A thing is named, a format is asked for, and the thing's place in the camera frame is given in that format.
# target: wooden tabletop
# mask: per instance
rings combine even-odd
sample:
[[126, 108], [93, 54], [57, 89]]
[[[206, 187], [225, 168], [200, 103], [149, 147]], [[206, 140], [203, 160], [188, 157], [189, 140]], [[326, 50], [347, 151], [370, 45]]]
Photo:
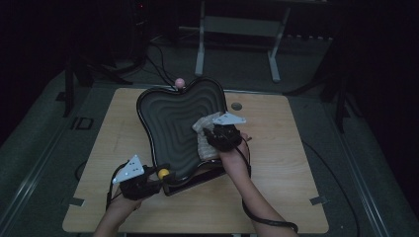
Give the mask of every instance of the wooden tabletop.
[[[105, 212], [112, 174], [134, 154], [152, 166], [148, 137], [136, 114], [142, 89], [118, 89], [63, 222], [68, 232], [93, 232]], [[286, 97], [225, 93], [228, 109], [245, 117], [237, 128], [253, 139], [252, 180], [268, 202], [299, 233], [325, 233], [328, 223]], [[241, 111], [230, 105], [240, 103]], [[243, 212], [241, 197], [224, 175], [170, 197], [163, 192], [143, 202], [120, 228], [127, 233], [255, 233]]]

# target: dark background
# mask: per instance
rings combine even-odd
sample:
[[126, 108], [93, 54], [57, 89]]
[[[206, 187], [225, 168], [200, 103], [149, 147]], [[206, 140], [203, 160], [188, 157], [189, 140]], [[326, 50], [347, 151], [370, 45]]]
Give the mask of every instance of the dark background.
[[[178, 25], [199, 25], [199, 1], [152, 2], [151, 30], [175, 39], [173, 29]], [[252, 1], [241, 3], [245, 8], [252, 6]], [[244, 14], [234, 4], [230, 1], [229, 11]], [[418, 216], [419, 7], [406, 0], [371, 0], [369, 6], [353, 8], [342, 1], [295, 4], [286, 34], [335, 39], [321, 65], [322, 73], [352, 75], [348, 90], [355, 95]], [[100, 1], [100, 5], [82, 0], [1, 3], [0, 143], [19, 124], [49, 80], [64, 69], [74, 51], [112, 64], [111, 51], [121, 44], [112, 35], [124, 34], [124, 29], [113, 32], [112, 23], [124, 9], [110, 0]], [[118, 26], [129, 23], [129, 19], [122, 19]]]

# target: heart-shaped tray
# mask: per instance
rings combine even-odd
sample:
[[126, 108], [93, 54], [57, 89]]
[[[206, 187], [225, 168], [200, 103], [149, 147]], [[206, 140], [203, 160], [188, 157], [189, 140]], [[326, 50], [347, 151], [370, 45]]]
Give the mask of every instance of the heart-shaped tray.
[[147, 132], [154, 166], [170, 165], [174, 179], [165, 180], [167, 196], [222, 175], [219, 159], [203, 161], [192, 125], [200, 118], [227, 111], [224, 91], [209, 78], [198, 78], [182, 90], [151, 88], [136, 103]]

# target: black cable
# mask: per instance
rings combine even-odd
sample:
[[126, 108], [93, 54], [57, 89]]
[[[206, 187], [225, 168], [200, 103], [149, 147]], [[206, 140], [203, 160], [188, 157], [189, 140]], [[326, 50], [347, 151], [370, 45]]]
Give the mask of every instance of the black cable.
[[[246, 143], [247, 146], [247, 150], [249, 151], [249, 162], [250, 162], [250, 150], [249, 150], [249, 145], [247, 144], [247, 141], [241, 137], [241, 139]], [[247, 161], [246, 156], [243, 154], [243, 152], [241, 152], [240, 149], [238, 149], [238, 147], [234, 147], [235, 150], [240, 154], [241, 158], [243, 158], [244, 162], [246, 163], [247, 166], [247, 171], [249, 173], [249, 177], [251, 177], [251, 166], [250, 163]], [[266, 224], [266, 225], [270, 225], [270, 226], [276, 226], [276, 227], [287, 227], [287, 228], [291, 228], [295, 233], [298, 233], [298, 226], [292, 222], [288, 222], [288, 221], [278, 221], [278, 220], [270, 220], [270, 219], [264, 219], [264, 218], [260, 218], [256, 215], [254, 215], [249, 208], [247, 208], [246, 203], [244, 203], [244, 200], [241, 201], [241, 204], [243, 206], [243, 210], [246, 213], [246, 215], [252, 219], [253, 221], [262, 223], [262, 224]]]
[[157, 65], [157, 67], [158, 67], [158, 68], [161, 68], [162, 70], [165, 70], [165, 72], [166, 72], [168, 75], [170, 75], [171, 77], [174, 77], [174, 78], [179, 78], [178, 76], [174, 75], [173, 73], [166, 71], [166, 69], [164, 69], [162, 66]]
[[157, 65], [151, 60], [151, 58], [148, 55], [145, 55], [145, 57], [147, 58], [147, 60], [154, 66], [154, 68], [156, 69], [157, 73], [159, 74], [160, 78], [168, 85], [170, 86], [173, 90], [176, 90], [175, 87], [170, 83], [170, 81], [167, 81], [166, 78], [163, 77], [163, 75], [161, 75], [160, 70], [158, 69]]
[[144, 71], [144, 72], [147, 72], [147, 73], [150, 73], [150, 74], [156, 75], [156, 76], [160, 76], [159, 74], [157, 74], [157, 73], [155, 73], [155, 72], [152, 72], [152, 71], [149, 71], [149, 70], [147, 70], [147, 69], [142, 69], [141, 71]]
[[111, 178], [111, 183], [109, 184], [109, 191], [108, 191], [108, 193], [107, 193], [107, 195], [106, 195], [106, 207], [105, 207], [105, 209], [108, 209], [109, 205], [111, 204], [111, 201], [112, 201], [114, 198], [116, 198], [116, 197], [112, 198], [112, 189], [113, 189], [113, 187], [114, 187], [113, 180], [114, 180], [115, 176], [117, 175], [118, 171], [119, 171], [120, 169], [122, 169], [123, 167], [125, 167], [125, 166], [126, 166], [126, 164], [127, 164], [128, 162], [129, 162], [129, 161], [127, 161], [126, 163], [123, 163], [122, 165], [120, 165], [120, 166], [117, 168], [117, 170], [115, 170], [114, 174], [112, 175], [112, 178]]
[[80, 181], [81, 175], [79, 176], [79, 171], [81, 169], [81, 167], [83, 167], [84, 165], [86, 165], [87, 160], [83, 161], [78, 167], [77, 169], [74, 171], [74, 177], [76, 178], [77, 181]]
[[114, 70], [111, 70], [111, 71], [114, 72], [114, 73], [117, 73], [119, 75], [126, 74], [126, 73], [129, 73], [129, 72], [132, 72], [133, 70], [135, 70], [139, 67], [142, 67], [144, 62], [145, 62], [145, 60], [143, 60], [141, 58], [137, 58], [132, 63], [132, 65], [127, 66], [127, 67], [123, 67], [123, 68], [119, 68], [119, 69], [114, 69]]
[[352, 211], [352, 214], [354, 215], [355, 225], [357, 226], [357, 236], [361, 236], [360, 223], [359, 223], [359, 220], [358, 220], [357, 213], [355, 212], [354, 207], [352, 206], [351, 202], [349, 201], [348, 195], [345, 193], [345, 191], [344, 191], [342, 185], [340, 184], [338, 178], [336, 177], [335, 173], [333, 173], [332, 169], [329, 167], [329, 165], [327, 165], [327, 163], [324, 161], [323, 157], [311, 145], [309, 145], [304, 140], [301, 140], [301, 141], [302, 141], [302, 144], [306, 145], [312, 152], [314, 152], [314, 154], [320, 159], [320, 161], [323, 163], [323, 165], [327, 168], [327, 170], [332, 175], [333, 179], [335, 180], [336, 184], [338, 185], [339, 189], [341, 190], [343, 196], [345, 197], [345, 200], [348, 203], [349, 208]]
[[153, 43], [153, 42], [151, 42], [151, 43], [150, 43], [150, 45], [157, 47], [157, 49], [160, 51], [160, 57], [161, 57], [161, 67], [162, 67], [162, 69], [163, 69], [164, 75], [166, 76], [166, 78], [167, 78], [167, 79], [169, 79], [172, 83], [174, 83], [175, 81], [174, 81], [172, 78], [170, 78], [170, 76], [169, 76], [169, 75], [167, 75], [167, 71], [166, 71], [166, 69], [164, 68], [163, 51], [161, 50], [161, 48], [160, 48], [157, 44], [155, 44], [155, 43]]
[[119, 197], [123, 192], [120, 192], [119, 194], [115, 195], [114, 197], [111, 198], [111, 201], [113, 201], [115, 198]]

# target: black wire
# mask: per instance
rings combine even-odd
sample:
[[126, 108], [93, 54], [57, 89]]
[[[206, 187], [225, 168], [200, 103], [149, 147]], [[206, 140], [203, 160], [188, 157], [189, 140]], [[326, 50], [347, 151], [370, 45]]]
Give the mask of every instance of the black wire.
[[251, 171], [252, 168], [250, 166], [250, 150], [249, 150], [249, 145], [247, 144], [246, 139], [244, 139], [242, 136], [241, 136], [241, 139], [244, 141], [244, 143], [246, 143], [247, 151], [249, 153], [249, 161], [247, 161], [246, 156], [243, 154], [243, 152], [241, 152], [241, 150], [239, 148], [235, 147], [235, 150], [240, 154], [241, 158], [243, 159], [244, 163], [246, 164], [246, 166], [247, 166], [247, 172], [249, 173], [249, 177], [251, 177], [252, 176], [252, 171]]
[[170, 78], [170, 76], [169, 76], [169, 75], [167, 75], [167, 71], [166, 71], [166, 69], [164, 68], [163, 51], [161, 50], [161, 48], [160, 48], [157, 44], [155, 44], [155, 43], [153, 43], [153, 42], [151, 42], [151, 43], [150, 43], [150, 45], [157, 47], [157, 49], [160, 51], [160, 57], [161, 57], [161, 68], [163, 69], [164, 75], [166, 76], [166, 78], [167, 78], [167, 79], [169, 79], [172, 83], [174, 83], [175, 81], [174, 81], [172, 78]]
[[170, 81], [167, 81], [167, 79], [165, 77], [163, 77], [163, 75], [161, 75], [160, 70], [158, 69], [157, 65], [151, 60], [151, 58], [146, 55], [147, 60], [154, 66], [154, 68], [156, 69], [158, 75], [160, 76], [160, 78], [168, 85], [170, 86], [173, 90], [176, 90], [175, 87], [170, 83]]
[[127, 161], [126, 163], [123, 163], [122, 165], [120, 165], [116, 170], [115, 170], [115, 172], [114, 172], [114, 174], [112, 175], [112, 178], [111, 178], [111, 182], [110, 182], [110, 184], [109, 184], [109, 191], [108, 191], [108, 193], [107, 193], [107, 195], [106, 195], [106, 206], [105, 206], [105, 209], [108, 209], [108, 207], [109, 207], [109, 205], [111, 204], [111, 201], [114, 199], [114, 198], [116, 198], [116, 197], [114, 197], [114, 198], [112, 198], [112, 189], [113, 189], [113, 187], [114, 187], [114, 183], [113, 183], [113, 179], [115, 178], [115, 176], [117, 175], [117, 173], [118, 173], [118, 171], [120, 170], [120, 169], [122, 169], [127, 163], [128, 163], [129, 161]]
[[336, 184], [338, 185], [339, 189], [341, 190], [343, 196], [345, 197], [346, 202], [349, 205], [349, 208], [352, 211], [352, 214], [354, 215], [354, 219], [355, 219], [355, 224], [357, 226], [357, 236], [360, 236], [360, 223], [358, 220], [358, 216], [357, 213], [355, 212], [354, 207], [352, 206], [351, 202], [349, 201], [348, 195], [345, 193], [341, 183], [339, 182], [338, 178], [336, 177], [335, 173], [333, 173], [332, 169], [329, 167], [329, 165], [327, 165], [327, 163], [324, 161], [323, 157], [311, 146], [309, 145], [307, 142], [305, 142], [304, 140], [301, 140], [302, 143], [304, 145], [306, 145], [312, 152], [314, 152], [314, 154], [320, 159], [320, 161], [323, 163], [323, 165], [327, 168], [327, 170], [330, 172], [330, 174], [333, 176], [333, 179], [335, 180]]
[[134, 60], [132, 65], [130, 65], [130, 66], [123, 67], [123, 68], [120, 68], [120, 69], [114, 69], [114, 70], [110, 70], [110, 71], [112, 71], [114, 73], [117, 73], [119, 75], [126, 74], [126, 73], [134, 71], [137, 68], [142, 67], [143, 64], [144, 64], [144, 61], [145, 60], [143, 60], [141, 58], [138, 58], [138, 59]]
[[144, 72], [147, 72], [147, 73], [150, 73], [150, 74], [153, 74], [153, 75], [159, 76], [159, 74], [157, 74], [157, 73], [155, 73], [155, 72], [152, 72], [152, 71], [149, 71], [149, 70], [144, 69], [144, 68], [141, 68], [141, 71], [144, 71]]
[[83, 161], [78, 167], [77, 167], [77, 169], [74, 171], [74, 177], [76, 178], [76, 180], [77, 181], [80, 181], [80, 178], [81, 178], [81, 175], [79, 176], [79, 171], [80, 171], [80, 169], [81, 169], [81, 167], [83, 166], [83, 165], [86, 165], [86, 163], [87, 163], [87, 160], [85, 160], [85, 161]]
[[158, 67], [158, 68], [161, 68], [162, 70], [164, 70], [164, 71], [165, 71], [168, 75], [170, 75], [171, 77], [174, 77], [174, 78], [179, 78], [178, 76], [174, 75], [173, 73], [166, 71], [166, 69], [164, 69], [162, 66], [158, 66], [158, 65], [157, 65], [157, 67]]
[[112, 197], [111, 201], [113, 201], [115, 198], [119, 197], [123, 192], [120, 192], [119, 194], [115, 195], [114, 197]]

